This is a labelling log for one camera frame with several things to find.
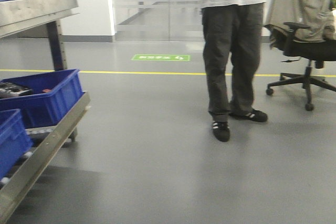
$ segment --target green sticker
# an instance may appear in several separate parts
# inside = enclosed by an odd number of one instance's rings
[[[132,60],[190,61],[190,55],[134,55]]]

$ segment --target glass door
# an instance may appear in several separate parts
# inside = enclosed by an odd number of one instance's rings
[[[198,0],[113,0],[115,41],[203,40]]]

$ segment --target metal shelf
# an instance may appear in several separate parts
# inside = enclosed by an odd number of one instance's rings
[[[15,0],[0,2],[0,38],[46,25],[55,70],[67,69],[59,20],[73,15],[77,0]],[[88,110],[90,98],[85,92],[63,119],[44,135],[33,154],[24,161],[0,189],[0,223],[13,214],[52,158],[70,137],[76,137],[76,125]]]
[[[53,131],[38,145],[32,156],[13,174],[9,183],[0,190],[0,223],[6,223],[24,199],[89,109],[89,102],[89,94],[85,92]]]
[[[73,15],[77,0],[0,2],[0,38]]]

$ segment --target beige jacket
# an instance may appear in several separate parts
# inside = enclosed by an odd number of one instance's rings
[[[302,41],[320,42],[336,39],[334,17],[329,10],[330,0],[272,0],[265,27],[270,31],[288,30],[284,22],[297,22],[310,26],[299,29],[296,37]]]

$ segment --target man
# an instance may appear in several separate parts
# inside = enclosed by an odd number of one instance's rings
[[[230,138],[228,115],[266,122],[267,114],[252,108],[253,77],[259,67],[265,0],[201,0],[205,39],[203,58],[213,133],[222,142]],[[232,98],[225,79],[231,52]]]

